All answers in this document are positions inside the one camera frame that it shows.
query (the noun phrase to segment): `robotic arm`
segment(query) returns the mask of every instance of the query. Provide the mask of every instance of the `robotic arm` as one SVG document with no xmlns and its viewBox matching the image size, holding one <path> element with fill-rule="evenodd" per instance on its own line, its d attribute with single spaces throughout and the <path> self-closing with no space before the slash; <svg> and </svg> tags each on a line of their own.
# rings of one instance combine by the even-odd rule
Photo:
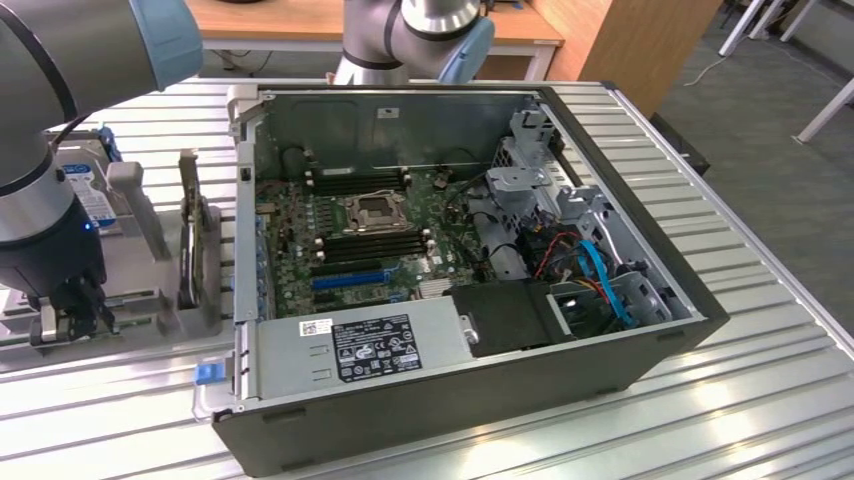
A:
<svg viewBox="0 0 854 480">
<path fill-rule="evenodd" d="M 414 73 L 469 82 L 495 36 L 481 0 L 345 0 L 338 85 L 395 85 Z"/>
<path fill-rule="evenodd" d="M 183 0 L 0 0 L 0 283 L 40 311 L 31 338 L 112 329 L 100 238 L 43 130 L 202 68 Z"/>
</svg>

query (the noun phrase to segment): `blue cable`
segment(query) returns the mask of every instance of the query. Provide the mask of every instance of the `blue cable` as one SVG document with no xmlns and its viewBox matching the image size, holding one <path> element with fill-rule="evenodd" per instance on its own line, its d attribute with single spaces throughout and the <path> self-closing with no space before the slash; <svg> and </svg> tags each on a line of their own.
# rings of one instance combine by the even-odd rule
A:
<svg viewBox="0 0 854 480">
<path fill-rule="evenodd" d="M 629 316 L 629 312 L 626 312 L 626 308 L 623 307 L 623 302 L 619 301 L 617 295 L 614 294 L 614 289 L 611 288 L 611 281 L 609 280 L 609 269 L 605 266 L 605 262 L 602 261 L 602 256 L 599 255 L 599 251 L 597 250 L 597 246 L 593 244 L 590 240 L 582 240 L 579 242 L 582 248 L 587 251 L 587 255 L 593 260 L 593 264 L 597 267 L 597 274 L 599 277 L 599 283 L 602 284 L 602 290 L 605 291 L 605 295 L 609 297 L 609 301 L 611 302 L 611 308 L 614 309 L 614 313 L 617 317 L 623 321 L 623 325 L 626 327 L 633 328 L 637 326 L 635 320 Z M 590 270 L 590 266 L 587 265 L 587 260 L 582 255 L 579 264 L 582 266 L 582 271 L 587 277 L 591 276 L 593 271 Z"/>
</svg>

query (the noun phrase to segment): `barcode sticker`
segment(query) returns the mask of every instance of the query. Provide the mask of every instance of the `barcode sticker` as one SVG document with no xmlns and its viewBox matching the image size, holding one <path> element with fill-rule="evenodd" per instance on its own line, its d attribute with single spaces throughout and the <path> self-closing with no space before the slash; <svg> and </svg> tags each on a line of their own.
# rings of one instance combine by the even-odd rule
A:
<svg viewBox="0 0 854 480">
<path fill-rule="evenodd" d="M 63 165 L 63 170 L 86 213 L 90 214 L 90 220 L 92 220 L 95 228 L 107 227 L 116 223 L 116 212 L 110 205 L 107 195 L 94 185 L 95 173 L 92 173 L 92 168 L 88 165 L 72 164 Z"/>
</svg>

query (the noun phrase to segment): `screw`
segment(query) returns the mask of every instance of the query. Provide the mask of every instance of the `screw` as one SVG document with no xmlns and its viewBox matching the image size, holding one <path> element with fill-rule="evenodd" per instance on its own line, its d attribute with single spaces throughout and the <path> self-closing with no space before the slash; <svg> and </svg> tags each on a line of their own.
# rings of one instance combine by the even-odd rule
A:
<svg viewBox="0 0 854 480">
<path fill-rule="evenodd" d="M 466 341 L 469 342 L 470 345 L 474 345 L 481 341 L 481 339 L 478 338 L 478 332 L 475 332 L 470 328 L 463 330 L 463 336 L 466 337 Z"/>
</svg>

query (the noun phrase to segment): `power supply label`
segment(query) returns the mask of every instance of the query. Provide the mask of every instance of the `power supply label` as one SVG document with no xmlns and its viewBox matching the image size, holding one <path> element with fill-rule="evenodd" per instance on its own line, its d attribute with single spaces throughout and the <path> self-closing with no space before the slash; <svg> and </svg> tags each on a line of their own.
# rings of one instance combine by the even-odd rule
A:
<svg viewBox="0 0 854 480">
<path fill-rule="evenodd" d="M 355 382 L 422 368 L 409 315 L 333 326 L 338 378 Z"/>
</svg>

